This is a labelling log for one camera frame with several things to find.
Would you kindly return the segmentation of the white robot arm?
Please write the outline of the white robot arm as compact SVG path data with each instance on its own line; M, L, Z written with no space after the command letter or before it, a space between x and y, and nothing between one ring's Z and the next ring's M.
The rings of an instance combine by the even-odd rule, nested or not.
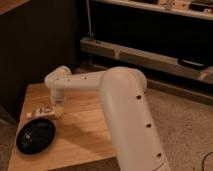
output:
M145 97L145 75L133 68L73 75L60 66L44 79L54 104L67 89L97 89L121 171L171 171Z

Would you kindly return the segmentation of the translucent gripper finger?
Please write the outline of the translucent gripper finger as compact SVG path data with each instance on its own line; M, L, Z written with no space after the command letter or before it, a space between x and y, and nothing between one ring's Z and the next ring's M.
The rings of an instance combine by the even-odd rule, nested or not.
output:
M64 107L62 105L54 105L53 112L56 118L60 118L64 113Z

